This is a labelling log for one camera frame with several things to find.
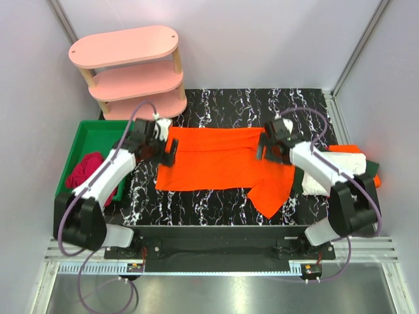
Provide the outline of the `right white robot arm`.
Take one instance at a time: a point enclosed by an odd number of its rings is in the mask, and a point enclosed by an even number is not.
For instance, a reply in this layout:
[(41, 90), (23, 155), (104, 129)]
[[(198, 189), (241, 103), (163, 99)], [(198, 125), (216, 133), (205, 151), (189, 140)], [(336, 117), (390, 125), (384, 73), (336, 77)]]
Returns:
[(292, 244), (289, 254), (309, 254), (326, 243), (352, 236), (365, 228), (382, 227), (374, 179), (368, 173), (356, 175), (332, 161), (303, 135), (291, 133), (287, 119), (271, 120), (259, 136), (256, 157), (295, 166), (309, 174), (329, 197), (329, 212), (307, 227)]

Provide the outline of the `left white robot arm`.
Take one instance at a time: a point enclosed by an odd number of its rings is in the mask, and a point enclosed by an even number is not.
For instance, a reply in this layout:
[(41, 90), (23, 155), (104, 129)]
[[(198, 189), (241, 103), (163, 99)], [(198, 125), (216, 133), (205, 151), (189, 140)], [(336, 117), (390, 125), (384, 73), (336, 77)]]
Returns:
[(136, 119), (129, 122), (122, 138), (110, 150), (104, 162), (71, 192), (60, 192), (54, 199), (53, 236), (66, 256), (64, 244), (81, 251), (97, 251), (103, 247), (128, 248), (134, 244), (133, 229), (106, 223), (105, 203), (121, 180), (140, 161), (152, 160), (172, 167), (179, 141), (168, 139), (172, 120)]

